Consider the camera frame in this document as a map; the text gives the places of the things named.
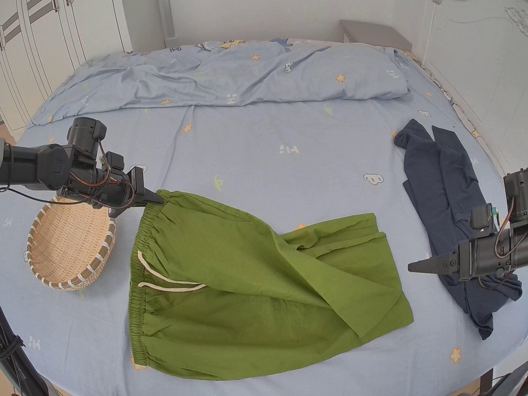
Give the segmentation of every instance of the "woven basket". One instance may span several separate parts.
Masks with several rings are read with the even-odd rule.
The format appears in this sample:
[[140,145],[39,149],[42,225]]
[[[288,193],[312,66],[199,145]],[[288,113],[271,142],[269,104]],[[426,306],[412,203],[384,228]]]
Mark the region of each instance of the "woven basket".
[[[62,197],[54,201],[69,202]],[[46,204],[27,237],[24,254],[35,277],[46,286],[78,290],[95,281],[110,255],[116,220],[89,204]]]

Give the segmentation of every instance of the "basket rim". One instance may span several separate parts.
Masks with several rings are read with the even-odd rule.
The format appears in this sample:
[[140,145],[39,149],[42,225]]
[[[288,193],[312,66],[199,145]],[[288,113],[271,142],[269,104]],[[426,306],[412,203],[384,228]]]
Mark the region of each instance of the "basket rim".
[[[50,201],[60,202],[60,201],[70,201],[68,198],[54,196]],[[47,280],[42,274],[40,274],[31,259],[31,249],[33,247],[34,238],[32,232],[36,233],[37,225],[41,225],[41,220],[47,215],[49,210],[52,210],[52,206],[49,202],[43,206],[33,221],[31,225],[30,232],[27,236],[26,251],[24,252],[24,260],[29,264],[31,272],[35,275],[38,281],[41,281],[43,285],[49,286],[52,289],[60,290],[69,290],[74,289],[91,278],[94,274],[99,274],[101,266],[104,266],[108,256],[110,255],[112,248],[114,247],[115,238],[116,238],[116,229],[117,229],[117,219],[109,217],[108,218],[108,230],[106,232],[105,240],[101,244],[99,252],[95,255],[93,260],[88,264],[88,266],[76,276],[70,278],[66,281],[52,282]]]

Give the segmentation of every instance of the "navy blue clothing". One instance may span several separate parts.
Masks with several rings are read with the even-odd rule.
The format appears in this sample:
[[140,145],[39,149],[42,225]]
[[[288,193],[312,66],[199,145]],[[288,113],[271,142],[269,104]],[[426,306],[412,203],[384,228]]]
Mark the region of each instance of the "navy blue clothing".
[[[432,127],[435,141],[416,120],[411,120],[394,138],[406,149],[403,166],[408,180],[403,186],[429,235],[431,254],[449,254],[469,239],[471,209],[486,204],[469,156],[451,130]],[[517,275],[496,289],[481,287],[475,278],[458,281],[458,273],[439,275],[457,304],[478,327],[483,340],[493,331],[493,313],[508,299],[521,297]],[[500,283],[495,274],[481,277],[484,286]]]

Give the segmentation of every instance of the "white headboard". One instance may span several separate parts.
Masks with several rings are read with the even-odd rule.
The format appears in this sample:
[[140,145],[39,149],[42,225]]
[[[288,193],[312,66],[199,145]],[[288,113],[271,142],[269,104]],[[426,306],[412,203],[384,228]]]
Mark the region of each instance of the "white headboard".
[[528,0],[426,0],[413,53],[505,173],[528,167]]

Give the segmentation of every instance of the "white drawstring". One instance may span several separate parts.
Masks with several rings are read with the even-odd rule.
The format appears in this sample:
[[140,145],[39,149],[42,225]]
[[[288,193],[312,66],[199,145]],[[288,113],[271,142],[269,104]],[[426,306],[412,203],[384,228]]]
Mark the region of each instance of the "white drawstring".
[[160,273],[158,273],[157,271],[154,271],[149,266],[149,263],[147,263],[147,261],[145,261],[145,259],[143,258],[143,254],[141,253],[141,251],[137,251],[137,258],[139,259],[139,262],[143,265],[145,270],[147,270],[150,274],[160,278],[163,281],[168,281],[169,283],[176,283],[178,285],[199,285],[199,286],[195,286],[195,287],[167,288],[167,287],[161,287],[161,286],[153,285],[152,283],[147,283],[147,282],[142,281],[139,285],[137,285],[137,287],[147,286],[147,287],[150,287],[150,288],[153,288],[153,289],[163,290],[163,291],[166,291],[166,292],[191,292],[193,290],[198,290],[198,289],[202,289],[202,288],[205,287],[205,285],[200,283],[200,282],[179,281],[179,280],[177,281],[177,280],[171,280],[168,277],[162,276]]

